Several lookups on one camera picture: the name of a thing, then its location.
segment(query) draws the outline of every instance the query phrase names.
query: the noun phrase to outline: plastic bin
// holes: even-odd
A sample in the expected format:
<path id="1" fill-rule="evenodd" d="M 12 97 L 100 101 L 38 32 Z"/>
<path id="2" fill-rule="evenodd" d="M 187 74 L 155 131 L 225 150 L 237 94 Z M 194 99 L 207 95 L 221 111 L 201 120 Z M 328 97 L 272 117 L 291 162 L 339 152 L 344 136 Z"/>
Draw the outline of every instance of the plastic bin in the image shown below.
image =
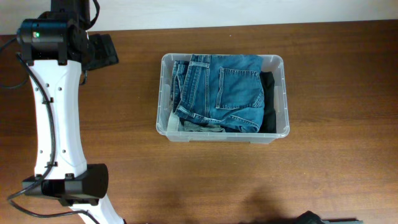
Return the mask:
<path id="1" fill-rule="evenodd" d="M 277 133 L 194 133 L 183 131 L 167 131 L 169 116 L 172 111 L 170 102 L 170 85 L 175 60 L 191 59 L 191 54 L 166 54 L 162 58 L 160 71 L 159 102 L 157 105 L 156 130 L 170 141 L 244 141 L 251 143 L 270 143 L 277 138 L 286 137 L 290 131 L 287 112 L 286 84 L 284 61 L 278 55 L 259 55 L 264 58 L 262 71 L 274 74 L 274 108 L 276 111 Z"/>

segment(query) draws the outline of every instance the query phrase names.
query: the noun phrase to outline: folded jeans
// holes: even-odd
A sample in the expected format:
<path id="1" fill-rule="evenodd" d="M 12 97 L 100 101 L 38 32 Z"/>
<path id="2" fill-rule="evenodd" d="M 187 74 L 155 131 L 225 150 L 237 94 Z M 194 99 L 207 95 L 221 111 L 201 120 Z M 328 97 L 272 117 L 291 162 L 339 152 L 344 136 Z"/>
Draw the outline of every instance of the folded jeans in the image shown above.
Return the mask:
<path id="1" fill-rule="evenodd" d="M 264 114 L 257 55 L 192 55 L 175 61 L 173 112 L 195 124 L 217 124 L 257 133 Z"/>

